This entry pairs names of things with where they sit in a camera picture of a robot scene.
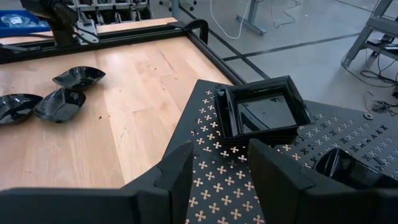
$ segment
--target stacked black trays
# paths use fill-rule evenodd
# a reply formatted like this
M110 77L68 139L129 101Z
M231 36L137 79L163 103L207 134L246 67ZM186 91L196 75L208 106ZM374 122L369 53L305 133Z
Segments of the stacked black trays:
M275 146L292 144L297 129L313 123L289 76L215 90L223 144L248 144L251 138Z

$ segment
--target white cable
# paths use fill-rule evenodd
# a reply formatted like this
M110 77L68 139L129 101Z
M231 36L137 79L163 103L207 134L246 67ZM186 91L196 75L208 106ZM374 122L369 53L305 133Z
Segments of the white cable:
M247 4L247 6L246 6L246 10L245 10L244 15L243 15L243 17L242 17L241 26L240 26L240 28L239 28L239 34L238 34L237 37L231 37L230 35L228 35L228 34L225 32L225 30L218 24L216 18L214 18L214 15L213 15L213 6L212 6L212 5L213 5L213 0L210 0L210 14L211 14L213 20L216 22L217 26L224 32L225 36L227 36L227 37L230 38L230 39L238 40L238 39L241 37L243 20L244 20L244 18L246 18L246 13L248 13L248 9L249 9L249 6L250 6L250 0L248 0L248 4Z
M148 5L147 5L147 7L148 7L148 9L150 11L150 16L152 17L151 19L155 19L154 12L152 11L152 9Z

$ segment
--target black stripe on floor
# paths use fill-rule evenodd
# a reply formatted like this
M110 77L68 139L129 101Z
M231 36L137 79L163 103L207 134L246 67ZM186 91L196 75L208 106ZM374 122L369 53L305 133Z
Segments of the black stripe on floor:
M184 9L182 6L180 6L180 9L189 17L192 19L198 19L196 18L193 14L188 12L186 9ZM216 32L212 31L209 29L209 33L213 35L218 41L220 41L225 47L227 47L230 51L232 51L234 54L236 54L237 59L240 58L244 63L246 63L249 67L251 67L257 74L259 74L262 78L268 79L269 76L265 74L259 67L257 67L255 64L253 64L249 59L247 59L245 56L242 55L241 52L236 50L234 47L232 47L227 41L225 41L223 38L221 38Z
M368 12L373 12L373 9L372 9L372 10L366 9L366 8L364 8L364 7L356 6L356 5L354 5L354 4L350 4L350 3L344 2L344 1L342 1L342 0L335 0L335 1L336 1L336 2L340 2L340 3L343 3L343 4L346 4L347 6L353 6L353 7L357 8L357 9L362 9L362 10L365 10L365 11L368 11ZM387 18L390 18L390 19L395 19L395 18L393 18L393 17L391 17L391 16L387 16L387 15L384 15L384 17L387 17Z
M309 41L309 42L305 42L305 43L301 43L301 44L293 44L293 45L289 45L289 46L285 46L285 47L277 47L277 48L269 49L269 50L261 50L258 52L251 52L251 53L243 54L242 56L243 57L252 57L252 56L257 56L257 55L262 55L262 54L269 54L269 53L278 52L281 50L289 50L289 49L294 49L297 47L303 47L303 46L308 46L308 45L313 45L313 44L321 44L321 43L330 42L330 41L334 41L334 40L341 40L341 39L346 39L346 38L350 38L350 37L356 37L359 34L360 33L347 34L347 35L342 35L339 37L332 37L332 38L327 38L327 39L322 39L322 40ZM223 58L223 60L227 62L227 61L235 60L238 58L239 57L237 57L237 56L232 56L232 57Z

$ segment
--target black metal frame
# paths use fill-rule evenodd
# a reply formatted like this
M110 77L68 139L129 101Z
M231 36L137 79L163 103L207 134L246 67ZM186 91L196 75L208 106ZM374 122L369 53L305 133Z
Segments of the black metal frame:
M199 37L192 30L200 29ZM174 37L187 37L191 42L228 78L232 84L240 85L246 83L223 59L214 53L208 46L208 23L203 19L194 20L188 24L182 22L172 22L161 26L144 27L138 29L128 29L116 32L99 34L99 43L92 45L76 45L71 47L56 47L54 40L43 40L36 42L25 42L7 45L10 49L0 53L0 64L33 60L45 57L54 57L66 54L75 54L92 50L119 47L122 45L138 44L155 40L169 39Z

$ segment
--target blue container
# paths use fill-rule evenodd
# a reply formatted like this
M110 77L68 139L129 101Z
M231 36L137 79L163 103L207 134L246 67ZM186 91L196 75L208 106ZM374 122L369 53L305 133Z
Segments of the blue container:
M40 21L39 18L35 17L26 10L0 10L0 17L7 14L17 14L20 16L28 17L36 24L38 24ZM49 30L49 27L9 27L8 25L4 24L0 19L0 37L12 37L14 35L24 35L34 32L46 32Z

